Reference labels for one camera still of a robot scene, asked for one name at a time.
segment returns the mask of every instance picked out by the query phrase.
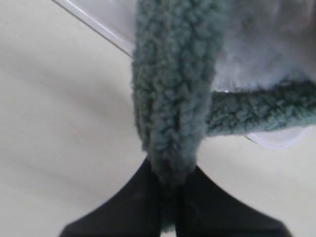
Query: black object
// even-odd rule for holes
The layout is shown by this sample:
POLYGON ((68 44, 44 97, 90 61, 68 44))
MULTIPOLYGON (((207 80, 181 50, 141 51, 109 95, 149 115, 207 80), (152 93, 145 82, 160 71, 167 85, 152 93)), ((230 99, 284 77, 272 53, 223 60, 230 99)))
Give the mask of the black object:
MULTIPOLYGON (((147 160, 113 198, 69 224, 60 237, 158 237, 161 186, 147 160)), ((291 237, 282 222, 239 202, 198 167, 179 195, 178 237, 291 237)))

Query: green fuzzy fabric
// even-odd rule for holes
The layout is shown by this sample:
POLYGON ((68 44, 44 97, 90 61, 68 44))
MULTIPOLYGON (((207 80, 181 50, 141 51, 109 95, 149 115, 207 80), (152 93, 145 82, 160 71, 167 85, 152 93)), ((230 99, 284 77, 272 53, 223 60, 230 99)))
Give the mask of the green fuzzy fabric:
POLYGON ((206 136, 243 135, 316 122, 316 86, 211 92, 231 0, 139 0, 132 87, 135 123, 164 185, 163 229, 175 221, 177 192, 206 136))

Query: white surface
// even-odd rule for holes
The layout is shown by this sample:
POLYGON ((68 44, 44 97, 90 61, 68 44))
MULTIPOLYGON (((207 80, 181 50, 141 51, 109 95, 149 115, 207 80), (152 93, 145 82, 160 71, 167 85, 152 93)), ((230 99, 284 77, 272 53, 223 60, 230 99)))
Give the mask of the white surface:
MULTIPOLYGON (((132 54, 136 0, 55 1, 127 54, 132 54)), ((286 149, 300 142, 311 129, 251 133, 247 137, 267 149, 286 149)))
MULTIPOLYGON (((130 58, 50 0, 0 0, 0 236, 56 237, 112 196, 144 154, 130 58)), ((207 139, 221 187, 314 237, 316 132, 283 151, 207 139)))

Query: teal sherpa fleece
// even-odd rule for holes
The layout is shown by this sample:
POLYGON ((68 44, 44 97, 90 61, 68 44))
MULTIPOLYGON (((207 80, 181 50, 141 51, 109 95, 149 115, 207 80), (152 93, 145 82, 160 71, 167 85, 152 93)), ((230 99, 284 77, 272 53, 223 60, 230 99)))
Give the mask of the teal sherpa fleece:
POLYGON ((133 54, 138 134, 164 184, 163 229, 174 223, 177 186, 206 136, 316 122, 316 86, 302 77, 271 90, 211 92, 231 0, 139 0, 133 54))

